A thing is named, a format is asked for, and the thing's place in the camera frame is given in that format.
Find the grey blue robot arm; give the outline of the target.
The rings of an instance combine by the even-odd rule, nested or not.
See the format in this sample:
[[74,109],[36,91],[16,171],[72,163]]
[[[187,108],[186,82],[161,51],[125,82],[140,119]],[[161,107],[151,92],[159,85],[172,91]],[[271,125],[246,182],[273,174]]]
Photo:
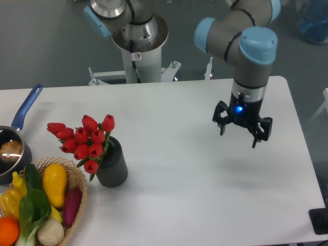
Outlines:
[[[220,101],[213,121],[221,132],[233,123],[268,140],[272,119],[259,115],[272,64],[277,35],[268,28],[280,13],[280,1],[230,1],[231,13],[222,20],[204,18],[196,27],[194,43],[204,53],[235,67],[231,99]],[[152,1],[90,1],[84,16],[102,37],[111,36],[121,49],[127,83],[162,81],[161,48],[168,38],[164,19]]]

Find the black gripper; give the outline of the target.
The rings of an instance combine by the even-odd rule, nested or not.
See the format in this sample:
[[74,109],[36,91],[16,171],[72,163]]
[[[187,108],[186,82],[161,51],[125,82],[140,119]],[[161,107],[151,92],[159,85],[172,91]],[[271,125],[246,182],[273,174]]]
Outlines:
[[271,134],[273,119],[259,117],[263,98],[264,87],[233,87],[229,106],[220,101],[214,110],[212,121],[220,128],[220,135],[224,134],[227,124],[234,123],[252,129],[253,149],[258,142],[267,141]]

